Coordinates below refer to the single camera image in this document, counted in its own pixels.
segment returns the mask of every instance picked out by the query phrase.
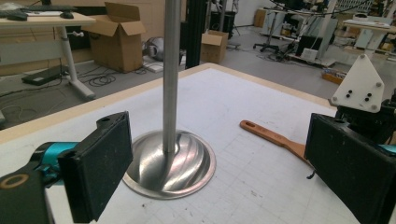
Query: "desk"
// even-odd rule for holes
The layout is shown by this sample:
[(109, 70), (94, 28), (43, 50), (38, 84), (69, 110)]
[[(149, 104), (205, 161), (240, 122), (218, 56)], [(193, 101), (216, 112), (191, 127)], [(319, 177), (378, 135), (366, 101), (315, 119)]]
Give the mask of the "desk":
[[(306, 31), (306, 27), (308, 25), (308, 19), (312, 16), (315, 16), (316, 13), (314, 12), (305, 12), (305, 11), (285, 11), (285, 10), (279, 10), (275, 8), (266, 8), (267, 11), (266, 16), (265, 16), (265, 21), (264, 21), (264, 26), (262, 27), (262, 34), (263, 35), (269, 35), (272, 33), (274, 36), (279, 36), (283, 39), (288, 39), (288, 40), (293, 40), (298, 42), (303, 36), (304, 32)], [(272, 16), (272, 13), (275, 13), (277, 15), (276, 17), (276, 23), (272, 25), (272, 20), (274, 19), (274, 16)], [(301, 21), (301, 28), (298, 31), (299, 34), (296, 37), (296, 39), (289, 38), (286, 36), (283, 36), (280, 31), (282, 29), (282, 24), (283, 20), (286, 16), (286, 14), (292, 14), (292, 15), (299, 15), (302, 16), (304, 19)]]
[(349, 23), (346, 21), (344, 21), (344, 25), (359, 29), (367, 29), (373, 32), (372, 37), (370, 38), (366, 48), (364, 49), (364, 54), (366, 54), (370, 60), (373, 59), (373, 55), (376, 51), (376, 47), (379, 46), (379, 43), (382, 41), (381, 36), (385, 35), (386, 33), (396, 34), (395, 26), (390, 26), (390, 28), (383, 28), (376, 26), (359, 25), (359, 24)]
[[(0, 176), (23, 166), (44, 142), (82, 140), (112, 113), (129, 111), (132, 138), (161, 129), (162, 84), (157, 79), (0, 132)], [(145, 198), (121, 182), (97, 223), (358, 223), (319, 177), (305, 178), (309, 166), (239, 127), (249, 119), (304, 143), (312, 112), (335, 114), (324, 99), (216, 64), (181, 72), (177, 128), (212, 146), (213, 178), (173, 201)], [(64, 188), (47, 193), (55, 221), (72, 223)]]
[[(78, 13), (73, 13), (73, 15), (73, 20), (67, 20), (60, 17), (28, 17), (27, 21), (9, 21), (7, 19), (0, 19), (0, 29), (58, 27), (60, 29), (62, 39), (62, 41), (51, 42), (40, 41), (20, 44), (1, 44), (0, 56), (2, 61), (0, 62), (0, 65), (46, 60), (49, 57), (60, 58), (62, 57), (62, 54), (64, 54), (69, 68), (69, 82), (85, 97), (93, 99), (95, 94), (77, 79), (76, 68), (65, 27), (90, 25), (93, 24), (95, 20)], [(32, 55), (32, 53), (26, 53), (27, 48), (30, 50), (28, 52), (37, 52), (37, 54)]]

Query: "curved metal base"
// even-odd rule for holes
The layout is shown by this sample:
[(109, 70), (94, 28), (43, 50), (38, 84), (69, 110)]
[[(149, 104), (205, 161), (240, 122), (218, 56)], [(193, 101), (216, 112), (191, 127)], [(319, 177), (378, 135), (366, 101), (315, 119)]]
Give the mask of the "curved metal base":
[(176, 132), (175, 153), (163, 151), (163, 131), (146, 133), (133, 144), (134, 161), (123, 181), (155, 199), (175, 199), (201, 189), (216, 169), (215, 153), (193, 133)]

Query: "computer monitor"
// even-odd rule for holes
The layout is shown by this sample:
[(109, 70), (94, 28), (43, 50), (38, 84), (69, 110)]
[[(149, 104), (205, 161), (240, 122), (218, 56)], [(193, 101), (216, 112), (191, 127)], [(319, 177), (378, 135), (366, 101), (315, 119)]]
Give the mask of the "computer monitor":
[(41, 0), (41, 5), (43, 5), (43, 6), (49, 6), (49, 5), (52, 5), (52, 3), (51, 3), (50, 0)]
[(285, 5), (285, 9), (300, 10), (304, 8), (304, 0), (274, 0), (274, 2)]

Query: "wooden spatula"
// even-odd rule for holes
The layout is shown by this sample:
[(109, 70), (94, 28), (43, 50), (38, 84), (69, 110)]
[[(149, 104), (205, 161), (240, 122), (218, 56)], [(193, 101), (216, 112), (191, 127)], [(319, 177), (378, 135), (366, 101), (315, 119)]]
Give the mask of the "wooden spatula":
[(284, 147), (285, 149), (293, 153), (295, 156), (297, 156), (300, 160), (312, 166), (309, 163), (309, 161), (304, 158), (305, 145), (290, 141), (285, 136), (282, 136), (278, 133), (274, 133), (248, 120), (242, 120), (239, 125), (248, 132), (254, 133), (280, 147)]

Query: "white mounting bracket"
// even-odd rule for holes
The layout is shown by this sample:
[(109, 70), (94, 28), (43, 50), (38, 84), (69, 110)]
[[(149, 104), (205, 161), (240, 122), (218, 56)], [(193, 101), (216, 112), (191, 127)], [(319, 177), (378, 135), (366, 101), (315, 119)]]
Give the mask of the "white mounting bracket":
[(376, 113), (381, 109), (384, 89), (384, 82), (369, 57), (362, 54), (346, 74), (332, 97), (332, 103)]

